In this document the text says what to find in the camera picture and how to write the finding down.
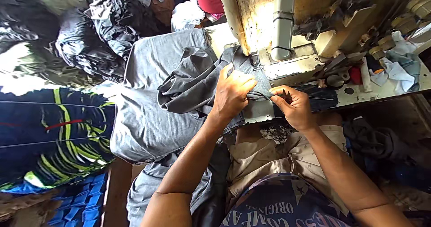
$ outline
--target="navy fabric with yellow stripes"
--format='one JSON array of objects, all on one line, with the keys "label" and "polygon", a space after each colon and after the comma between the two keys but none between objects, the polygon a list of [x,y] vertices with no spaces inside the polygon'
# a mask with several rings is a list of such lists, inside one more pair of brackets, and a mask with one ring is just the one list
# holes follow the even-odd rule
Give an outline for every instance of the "navy fabric with yellow stripes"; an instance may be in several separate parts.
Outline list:
[{"label": "navy fabric with yellow stripes", "polygon": [[113,160],[115,106],[97,94],[43,89],[0,92],[0,190],[23,181],[49,189]]}]

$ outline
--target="forearm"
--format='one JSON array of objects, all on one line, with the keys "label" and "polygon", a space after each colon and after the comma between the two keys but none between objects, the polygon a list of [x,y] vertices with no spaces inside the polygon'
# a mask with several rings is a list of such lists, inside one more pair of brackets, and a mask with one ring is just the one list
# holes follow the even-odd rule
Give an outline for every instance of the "forearm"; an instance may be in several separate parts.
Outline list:
[{"label": "forearm", "polygon": [[378,187],[319,128],[304,135],[331,187],[354,213],[388,203]]},{"label": "forearm", "polygon": [[304,135],[323,173],[344,204],[364,226],[412,226],[368,176],[319,128]]},{"label": "forearm", "polygon": [[166,173],[156,192],[193,193],[208,166],[217,139],[228,123],[228,119],[211,112],[201,129]]}]

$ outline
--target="blue patterned fabric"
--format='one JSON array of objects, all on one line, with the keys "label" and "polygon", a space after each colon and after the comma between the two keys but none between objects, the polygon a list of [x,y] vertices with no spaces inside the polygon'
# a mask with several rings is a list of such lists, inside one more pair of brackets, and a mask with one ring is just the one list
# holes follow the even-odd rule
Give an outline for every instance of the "blue patterned fabric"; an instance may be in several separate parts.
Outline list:
[{"label": "blue patterned fabric", "polygon": [[221,223],[223,226],[338,226],[354,224],[351,214],[302,178],[289,173],[268,175],[252,184]]},{"label": "blue patterned fabric", "polygon": [[97,94],[0,92],[0,190],[35,193],[85,177],[113,160],[115,106]]}]

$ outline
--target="sewing worker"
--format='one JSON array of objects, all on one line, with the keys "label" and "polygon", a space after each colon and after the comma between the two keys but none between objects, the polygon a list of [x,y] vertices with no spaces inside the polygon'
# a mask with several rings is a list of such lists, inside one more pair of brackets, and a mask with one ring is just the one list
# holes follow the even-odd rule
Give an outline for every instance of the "sewing worker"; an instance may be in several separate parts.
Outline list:
[{"label": "sewing worker", "polygon": [[[191,226],[192,193],[216,141],[257,84],[236,70],[228,76],[231,69],[232,64],[220,71],[213,109],[153,194],[142,227]],[[290,92],[291,104],[279,96],[271,100],[298,132],[279,149],[254,125],[238,129],[231,155],[248,154],[229,169],[229,209],[220,226],[344,227],[354,223],[352,216],[364,226],[412,226],[348,157],[340,116],[312,114],[307,94],[291,87],[270,91],[283,90]]]}]

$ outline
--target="beige shorts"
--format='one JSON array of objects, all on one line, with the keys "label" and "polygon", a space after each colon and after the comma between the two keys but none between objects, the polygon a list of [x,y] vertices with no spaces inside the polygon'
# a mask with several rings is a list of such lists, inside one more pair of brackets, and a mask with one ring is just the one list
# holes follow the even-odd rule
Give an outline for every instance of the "beige shorts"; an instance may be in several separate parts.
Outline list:
[{"label": "beige shorts", "polygon": [[[338,148],[347,151],[343,127],[323,125],[320,129]],[[273,173],[292,173],[321,191],[340,207],[342,213],[349,212],[326,180],[310,143],[302,133],[292,133],[284,145],[277,146],[274,140],[261,138],[256,142],[233,145],[229,151],[232,161],[227,175],[227,209],[234,205],[247,187],[262,177]]]}]

